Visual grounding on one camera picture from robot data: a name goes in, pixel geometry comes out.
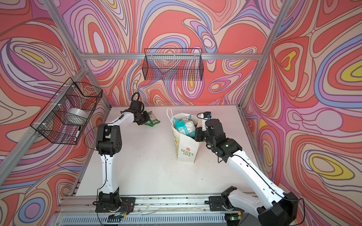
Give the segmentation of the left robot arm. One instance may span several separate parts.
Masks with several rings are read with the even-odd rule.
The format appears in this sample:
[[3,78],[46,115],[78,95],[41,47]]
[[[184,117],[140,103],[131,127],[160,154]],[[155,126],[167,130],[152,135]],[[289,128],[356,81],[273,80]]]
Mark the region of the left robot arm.
[[97,199],[93,203],[97,213],[116,212],[122,205],[116,177],[117,154],[123,146],[121,129],[131,123],[144,125],[149,119],[144,103],[140,101],[140,93],[135,92],[126,110],[121,111],[113,121],[98,126],[96,151],[102,162],[102,186],[97,190]]

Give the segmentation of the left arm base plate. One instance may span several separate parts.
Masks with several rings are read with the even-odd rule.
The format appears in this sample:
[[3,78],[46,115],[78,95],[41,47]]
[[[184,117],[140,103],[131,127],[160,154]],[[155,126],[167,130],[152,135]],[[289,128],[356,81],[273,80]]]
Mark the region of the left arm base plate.
[[96,213],[131,213],[135,207],[135,197],[121,197],[120,201],[107,203],[103,201],[94,202]]

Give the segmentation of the white paper bag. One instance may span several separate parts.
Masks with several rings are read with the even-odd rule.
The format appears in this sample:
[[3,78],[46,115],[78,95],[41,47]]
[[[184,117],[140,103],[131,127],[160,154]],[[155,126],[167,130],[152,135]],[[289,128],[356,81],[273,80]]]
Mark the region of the white paper bag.
[[[179,133],[175,129],[174,123],[173,123],[174,117],[181,120],[182,117],[185,117],[186,115],[190,115],[190,114],[180,113],[180,114],[173,115],[172,109],[170,109],[170,108],[167,109],[166,113],[171,122],[171,128],[172,128],[173,137],[174,137],[174,141],[175,141],[175,147],[176,147],[178,161],[194,163],[196,156],[197,156],[198,149],[200,147],[200,142],[195,141],[194,137],[188,137],[184,134]],[[191,119],[194,122],[195,126],[197,127],[200,120],[195,115],[191,115]]]

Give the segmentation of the green snack bag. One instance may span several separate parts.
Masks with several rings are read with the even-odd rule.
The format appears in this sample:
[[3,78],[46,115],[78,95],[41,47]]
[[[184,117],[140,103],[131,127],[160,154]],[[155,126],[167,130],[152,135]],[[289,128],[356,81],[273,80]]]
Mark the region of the green snack bag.
[[160,123],[160,120],[156,118],[156,116],[152,111],[148,112],[148,115],[149,115],[149,120],[145,123],[145,125],[149,127],[154,127],[155,125]]

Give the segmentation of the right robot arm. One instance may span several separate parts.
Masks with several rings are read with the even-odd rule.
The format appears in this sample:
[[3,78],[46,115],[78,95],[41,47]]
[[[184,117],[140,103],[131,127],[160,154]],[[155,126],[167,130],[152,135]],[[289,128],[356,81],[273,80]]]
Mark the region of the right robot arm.
[[256,194],[253,197],[230,186],[218,201],[209,201],[210,207],[220,206],[226,211],[240,209],[258,218],[262,226],[290,226],[297,218],[297,196],[285,193],[263,174],[241,145],[226,136],[218,119],[203,119],[202,126],[196,128],[195,140],[205,142],[207,149],[239,173]]

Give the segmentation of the teal snack bag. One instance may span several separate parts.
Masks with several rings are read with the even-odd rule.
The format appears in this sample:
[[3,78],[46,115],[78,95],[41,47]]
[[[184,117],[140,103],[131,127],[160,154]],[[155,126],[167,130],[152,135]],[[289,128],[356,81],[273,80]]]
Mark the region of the teal snack bag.
[[195,137],[196,134],[196,126],[191,119],[191,115],[186,115],[182,117],[181,120],[177,119],[176,117],[173,118],[173,123],[175,129],[188,137]]

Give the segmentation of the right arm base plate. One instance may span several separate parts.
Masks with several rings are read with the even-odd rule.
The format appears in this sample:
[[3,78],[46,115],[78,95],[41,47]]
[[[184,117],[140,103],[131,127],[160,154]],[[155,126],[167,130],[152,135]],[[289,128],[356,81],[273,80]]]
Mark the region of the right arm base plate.
[[223,196],[209,196],[205,204],[209,206],[210,211],[237,211],[243,213],[244,210],[234,207]]

